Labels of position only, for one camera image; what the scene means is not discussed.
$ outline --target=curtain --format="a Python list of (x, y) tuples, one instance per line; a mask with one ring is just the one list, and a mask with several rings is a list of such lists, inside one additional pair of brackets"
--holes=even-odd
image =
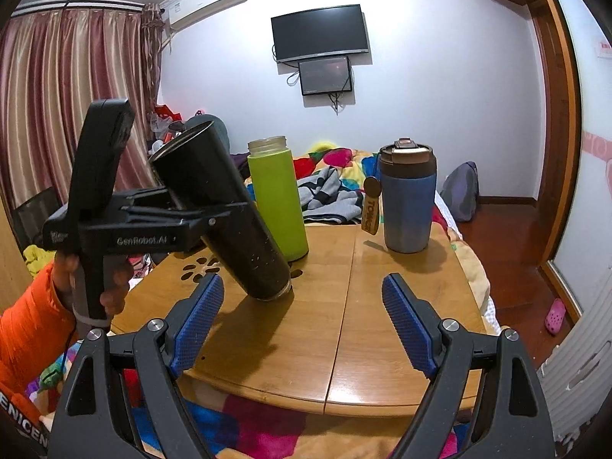
[(49, 186), (66, 202), (94, 99), (129, 98), (136, 113), (116, 187), (152, 186), (145, 90), (140, 13), (69, 9), (11, 19), (0, 38), (0, 186), (8, 206)]
[[(157, 3), (147, 3), (141, 16), (142, 55), (143, 55), (143, 87), (145, 89), (145, 109), (147, 120), (154, 112), (159, 93), (161, 78), (161, 41), (163, 39), (164, 22), (161, 19), (161, 9)], [(155, 139), (148, 130), (148, 139)]]

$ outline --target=pink clog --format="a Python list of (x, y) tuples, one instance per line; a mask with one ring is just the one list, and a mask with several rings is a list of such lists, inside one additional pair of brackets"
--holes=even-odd
[(563, 305), (561, 299), (555, 299), (550, 308), (549, 315), (546, 316), (546, 321), (544, 321), (544, 326), (546, 326), (546, 329), (551, 335), (556, 335), (561, 331), (564, 316), (565, 305)]

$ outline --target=curtain rod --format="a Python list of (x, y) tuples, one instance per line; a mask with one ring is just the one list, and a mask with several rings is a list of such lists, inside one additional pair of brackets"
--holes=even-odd
[(113, 10), (128, 10), (141, 12), (145, 5), (123, 0), (39, 0), (18, 5), (11, 17), (27, 15), (46, 10), (61, 10), (62, 8), (111, 8)]

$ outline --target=black tumbler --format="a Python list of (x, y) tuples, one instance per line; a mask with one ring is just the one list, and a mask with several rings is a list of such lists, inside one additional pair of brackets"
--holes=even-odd
[(275, 299), (291, 289), (289, 265), (212, 125), (209, 120), (187, 130), (149, 162), (178, 208), (224, 205), (230, 210), (210, 220), (204, 242), (247, 294)]

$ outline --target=human hand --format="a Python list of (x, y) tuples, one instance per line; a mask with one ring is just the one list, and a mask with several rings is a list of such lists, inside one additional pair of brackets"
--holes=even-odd
[[(73, 273), (78, 268), (78, 257), (66, 255), (59, 250), (55, 252), (51, 279), (62, 305), (72, 311), (72, 287), (74, 285)], [(126, 260), (119, 266), (112, 276), (114, 288), (100, 295), (100, 303), (104, 306), (107, 316), (119, 314), (125, 308), (125, 296), (130, 291), (130, 279), (134, 276), (134, 269)]]

